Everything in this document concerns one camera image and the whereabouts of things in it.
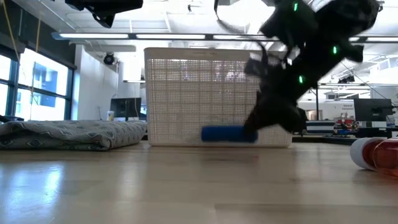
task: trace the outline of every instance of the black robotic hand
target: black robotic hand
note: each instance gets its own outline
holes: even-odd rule
[[[269,65],[263,51],[265,71],[258,75],[260,91],[244,124],[246,132],[273,124],[292,132],[301,119],[297,100],[344,58],[363,61],[363,46],[353,46],[348,39],[371,28],[378,9],[376,0],[335,0],[313,12],[302,0],[281,0],[260,31],[268,38],[278,37],[288,52],[298,47],[300,54],[292,65],[283,67]],[[253,73],[259,67],[250,59],[245,72]]]

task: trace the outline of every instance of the red object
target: red object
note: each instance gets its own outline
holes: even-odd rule
[[[398,177],[398,138],[362,138],[351,145],[350,154],[362,168]]]

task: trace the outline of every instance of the security camera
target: security camera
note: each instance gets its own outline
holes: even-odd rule
[[[116,64],[116,59],[114,57],[113,52],[108,52],[106,53],[106,56],[104,57],[104,63],[105,65],[114,65]]]

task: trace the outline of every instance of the blue foam roller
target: blue foam roller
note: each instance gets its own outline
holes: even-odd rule
[[[244,134],[243,125],[235,126],[206,126],[201,129],[201,140],[204,142],[256,142],[259,137],[256,131],[253,134]]]

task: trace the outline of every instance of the green led light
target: green led light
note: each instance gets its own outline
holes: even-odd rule
[[[303,83],[304,83],[304,77],[303,77],[302,75],[298,77],[298,82],[299,82],[300,84],[303,84]]]
[[[336,46],[333,47],[333,54],[337,54],[337,47]]]

